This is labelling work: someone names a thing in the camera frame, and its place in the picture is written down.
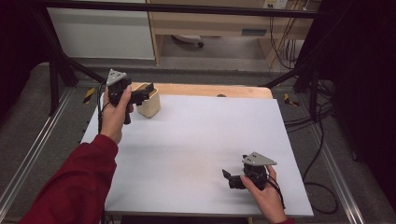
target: right hand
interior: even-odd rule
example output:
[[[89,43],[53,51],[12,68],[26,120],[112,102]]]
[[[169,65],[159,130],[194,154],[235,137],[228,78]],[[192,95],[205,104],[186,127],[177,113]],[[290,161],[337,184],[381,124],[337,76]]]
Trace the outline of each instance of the right hand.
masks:
[[[110,104],[110,99],[108,97],[108,87],[106,87],[104,94],[104,106],[103,108],[103,123],[102,131],[100,134],[106,135],[116,144],[118,144],[122,138],[122,127],[125,120],[125,110],[129,113],[134,111],[133,105],[128,105],[131,99],[131,85],[129,85],[123,92],[119,104],[114,106]]]
[[[267,165],[266,167],[269,176],[276,180],[276,171],[274,168],[271,165]],[[271,177],[268,178],[268,181],[271,181],[276,185]],[[241,175],[241,180],[248,191],[252,194],[260,211],[262,212],[262,215],[267,218],[270,223],[279,223],[288,219],[283,209],[282,202],[280,201],[279,194],[274,187],[267,183],[263,190],[259,190],[246,176]]]

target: small cup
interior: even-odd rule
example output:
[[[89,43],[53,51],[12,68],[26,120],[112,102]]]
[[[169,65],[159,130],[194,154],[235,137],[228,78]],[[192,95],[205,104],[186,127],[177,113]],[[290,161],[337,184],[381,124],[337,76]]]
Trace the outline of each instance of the small cup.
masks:
[[[149,83],[142,83],[135,90],[145,89]],[[144,101],[142,105],[137,106],[137,111],[146,118],[152,118],[161,109],[160,94],[154,87],[154,91],[149,94],[148,100]]]

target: fingers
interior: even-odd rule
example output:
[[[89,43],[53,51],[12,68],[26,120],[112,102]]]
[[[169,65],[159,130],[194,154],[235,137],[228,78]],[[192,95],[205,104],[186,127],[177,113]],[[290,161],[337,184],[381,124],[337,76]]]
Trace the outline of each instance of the fingers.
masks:
[[[126,106],[129,103],[129,100],[131,99],[131,92],[131,85],[128,85],[120,98],[117,108],[122,108],[122,110],[125,110]]]
[[[241,180],[242,180],[242,183],[244,184],[244,186],[248,189],[248,191],[250,191],[250,193],[253,194],[253,197],[254,197],[254,195],[260,193],[260,190],[245,175],[241,175]]]
[[[265,167],[267,167],[268,175],[271,176],[276,181],[276,171],[274,170],[272,165],[266,165]]]

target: red sleeve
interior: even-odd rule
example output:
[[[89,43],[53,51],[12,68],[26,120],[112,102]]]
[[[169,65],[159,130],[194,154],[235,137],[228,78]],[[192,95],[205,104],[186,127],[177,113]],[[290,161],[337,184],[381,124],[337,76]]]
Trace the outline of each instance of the red sleeve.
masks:
[[[294,223],[295,223],[294,219],[288,218],[286,221],[279,222],[279,223],[276,223],[276,224],[294,224]]]
[[[98,134],[79,145],[39,192],[20,223],[99,223],[118,147]]]

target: table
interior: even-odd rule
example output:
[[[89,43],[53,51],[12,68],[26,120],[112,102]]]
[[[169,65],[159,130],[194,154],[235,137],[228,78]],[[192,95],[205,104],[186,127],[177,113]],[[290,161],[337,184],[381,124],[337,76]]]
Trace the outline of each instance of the table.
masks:
[[[229,189],[221,172],[241,175],[242,155],[257,151],[278,163],[286,214],[313,216],[277,102],[268,89],[154,86],[162,108],[151,119],[133,113],[132,123],[123,128],[118,167],[106,199],[108,214],[260,216],[248,191]],[[212,97],[220,93],[228,97]],[[91,141],[96,130],[95,112],[83,141]]]

